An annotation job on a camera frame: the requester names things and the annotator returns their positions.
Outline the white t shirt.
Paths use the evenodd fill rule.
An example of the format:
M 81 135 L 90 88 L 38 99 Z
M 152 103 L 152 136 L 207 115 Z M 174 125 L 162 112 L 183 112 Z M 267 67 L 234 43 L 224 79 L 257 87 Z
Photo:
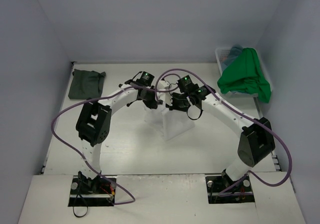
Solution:
M 144 107 L 144 120 L 154 128 L 164 141 L 183 134 L 195 127 L 195 123 L 187 117 L 185 112 L 169 110 L 164 106 L 157 109 Z

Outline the grey t shirt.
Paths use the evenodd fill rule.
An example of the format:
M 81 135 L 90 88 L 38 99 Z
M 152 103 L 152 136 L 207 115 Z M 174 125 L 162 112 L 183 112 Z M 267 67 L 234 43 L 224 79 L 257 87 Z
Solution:
M 86 100 L 102 96 L 106 72 L 74 69 L 72 76 L 69 99 Z

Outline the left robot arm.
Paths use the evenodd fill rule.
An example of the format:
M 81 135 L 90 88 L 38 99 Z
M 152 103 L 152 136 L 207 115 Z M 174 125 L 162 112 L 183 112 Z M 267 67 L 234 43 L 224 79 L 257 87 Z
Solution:
M 152 74 L 143 71 L 140 78 L 127 80 L 120 85 L 110 94 L 110 98 L 99 102 L 90 101 L 83 105 L 75 128 L 81 139 L 84 161 L 91 166 L 89 168 L 84 165 L 78 173 L 82 188 L 87 193 L 96 193 L 100 187 L 101 178 L 98 173 L 101 173 L 101 144 L 109 134 L 112 115 L 137 100 L 142 100 L 153 109 L 157 108 L 156 94 L 152 86 L 154 78 Z

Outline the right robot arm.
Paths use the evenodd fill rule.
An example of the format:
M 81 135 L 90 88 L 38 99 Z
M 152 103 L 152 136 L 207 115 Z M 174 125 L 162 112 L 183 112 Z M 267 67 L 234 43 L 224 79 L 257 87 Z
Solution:
M 237 115 L 223 104 L 223 99 L 212 88 L 198 86 L 188 75 L 179 79 L 177 86 L 181 93 L 173 93 L 174 107 L 184 104 L 186 111 L 188 107 L 196 106 L 201 113 L 213 115 L 239 138 L 235 160 L 221 173 L 222 186 L 227 190 L 234 189 L 239 179 L 275 149 L 273 135 L 265 130 L 271 129 L 270 122 L 263 117 L 256 119 L 256 124 Z

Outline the white laundry basket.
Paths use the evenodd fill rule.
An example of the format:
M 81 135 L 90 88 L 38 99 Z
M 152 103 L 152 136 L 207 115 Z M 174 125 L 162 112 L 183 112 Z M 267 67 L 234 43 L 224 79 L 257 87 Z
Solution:
M 218 49 L 215 50 L 215 56 L 216 56 L 216 59 L 217 59 L 217 63 L 218 63 L 218 67 L 219 67 L 221 76 L 222 76 L 223 70 L 225 70 L 225 68 L 227 67 L 226 65 L 223 64 L 223 61 L 229 55 L 230 49 L 231 49 L 231 47 L 230 48 L 218 48 Z M 257 52 L 257 54 L 258 54 L 258 57 L 259 57 L 259 60 L 260 60 L 260 66 L 261 66 L 262 72 L 263 72 L 265 78 L 270 83 L 271 92 L 272 92 L 273 91 L 273 86 L 271 84 L 271 80 L 270 80 L 270 78 L 269 78 L 269 76 L 267 74 L 265 65 L 263 64 L 263 61 L 262 61 L 262 58 L 261 58 L 260 54 L 258 52 Z M 223 95 L 225 95 L 228 98 L 236 98 L 236 97 L 240 97 L 240 98 L 244 98 L 244 97 L 258 98 L 257 94 L 250 95 L 250 94 L 240 93 L 240 92 L 236 92 L 236 91 L 228 92 L 228 93 L 223 94 Z

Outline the green t shirt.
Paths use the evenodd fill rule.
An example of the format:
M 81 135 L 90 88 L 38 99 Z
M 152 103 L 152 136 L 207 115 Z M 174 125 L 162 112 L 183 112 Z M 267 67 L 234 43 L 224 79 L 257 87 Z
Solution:
M 257 94 L 260 101 L 268 103 L 271 98 L 271 86 L 261 69 L 258 54 L 253 48 L 244 48 L 241 54 L 230 63 L 217 85 L 220 92 L 226 94 L 236 91 Z

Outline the light blue garment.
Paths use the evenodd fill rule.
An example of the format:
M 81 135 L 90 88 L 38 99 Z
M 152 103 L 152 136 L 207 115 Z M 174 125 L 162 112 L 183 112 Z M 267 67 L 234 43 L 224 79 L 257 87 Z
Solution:
M 229 66 L 243 51 L 243 47 L 239 44 L 235 44 L 229 51 L 227 58 L 223 61 L 223 64 Z

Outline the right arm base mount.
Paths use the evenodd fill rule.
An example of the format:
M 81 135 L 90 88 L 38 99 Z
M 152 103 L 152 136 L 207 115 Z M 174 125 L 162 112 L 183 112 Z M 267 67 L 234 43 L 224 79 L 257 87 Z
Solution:
M 236 182 L 229 182 L 221 175 L 205 176 L 209 204 L 254 203 L 250 178 L 248 175 Z

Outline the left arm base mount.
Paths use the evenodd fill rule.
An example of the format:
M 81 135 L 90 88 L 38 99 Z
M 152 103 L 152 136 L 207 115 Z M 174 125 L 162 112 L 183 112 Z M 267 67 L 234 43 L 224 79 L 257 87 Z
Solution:
M 72 178 L 69 192 L 69 207 L 107 207 L 114 206 L 116 185 L 102 179 L 93 189 L 89 188 L 79 180 Z

